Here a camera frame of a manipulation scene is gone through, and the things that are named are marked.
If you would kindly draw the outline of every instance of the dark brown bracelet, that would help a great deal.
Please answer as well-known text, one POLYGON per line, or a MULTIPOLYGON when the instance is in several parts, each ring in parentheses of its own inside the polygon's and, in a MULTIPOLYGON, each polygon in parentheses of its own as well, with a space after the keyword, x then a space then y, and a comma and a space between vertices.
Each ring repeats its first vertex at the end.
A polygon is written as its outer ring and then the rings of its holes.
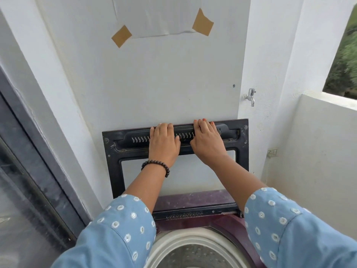
POLYGON ((160 162, 160 161, 156 161, 156 160, 148 160, 146 162, 143 162, 143 164, 141 165, 141 170, 144 169, 145 166, 147 166, 148 164, 158 164, 158 165, 162 165, 165 170, 166 170, 166 175, 165 178, 168 177, 168 175, 170 174, 170 169, 168 168, 168 166, 164 163, 164 162, 160 162))

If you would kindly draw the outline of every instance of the blue shirt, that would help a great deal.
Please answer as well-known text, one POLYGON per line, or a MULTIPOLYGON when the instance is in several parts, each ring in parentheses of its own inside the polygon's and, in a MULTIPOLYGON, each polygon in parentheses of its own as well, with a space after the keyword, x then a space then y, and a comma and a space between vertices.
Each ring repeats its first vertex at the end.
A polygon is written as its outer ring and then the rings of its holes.
MULTIPOLYGON (((357 267, 357 242, 273 188, 262 188, 245 209, 248 237, 271 267, 357 267)), ((79 235, 52 268, 143 267, 156 234, 149 209, 121 195, 79 235)))

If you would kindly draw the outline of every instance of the faucet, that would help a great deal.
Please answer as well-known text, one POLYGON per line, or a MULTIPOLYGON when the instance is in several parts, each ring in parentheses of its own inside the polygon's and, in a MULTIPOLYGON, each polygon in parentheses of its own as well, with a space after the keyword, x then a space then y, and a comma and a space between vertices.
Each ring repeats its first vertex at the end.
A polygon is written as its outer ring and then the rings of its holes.
POLYGON ((255 93, 256 91, 255 91, 255 89, 254 88, 249 88, 249 92, 248 92, 248 95, 247 94, 245 94, 244 95, 244 99, 247 99, 248 101, 251 101, 252 102, 252 107, 254 107, 254 98, 253 98, 253 96, 254 96, 254 93, 255 93))

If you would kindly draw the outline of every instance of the wall socket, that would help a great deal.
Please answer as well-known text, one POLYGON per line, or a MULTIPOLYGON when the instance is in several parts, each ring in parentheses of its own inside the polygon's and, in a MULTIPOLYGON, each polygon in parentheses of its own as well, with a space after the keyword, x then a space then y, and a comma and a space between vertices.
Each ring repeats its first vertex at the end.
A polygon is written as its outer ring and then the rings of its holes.
POLYGON ((276 157, 276 153, 278 152, 277 149, 268 149, 267 157, 276 157))

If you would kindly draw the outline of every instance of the piece of tape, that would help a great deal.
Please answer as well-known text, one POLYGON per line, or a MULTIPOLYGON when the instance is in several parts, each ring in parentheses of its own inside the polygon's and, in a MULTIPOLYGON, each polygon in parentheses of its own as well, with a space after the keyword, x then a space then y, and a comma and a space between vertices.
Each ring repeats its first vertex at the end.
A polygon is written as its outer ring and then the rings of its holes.
POLYGON ((202 9, 199 9, 192 29, 198 33, 208 36, 211 32, 213 22, 203 15, 202 9))
POLYGON ((129 37, 131 37, 131 33, 124 25, 118 32, 115 33, 115 35, 112 37, 112 40, 120 48, 129 37))

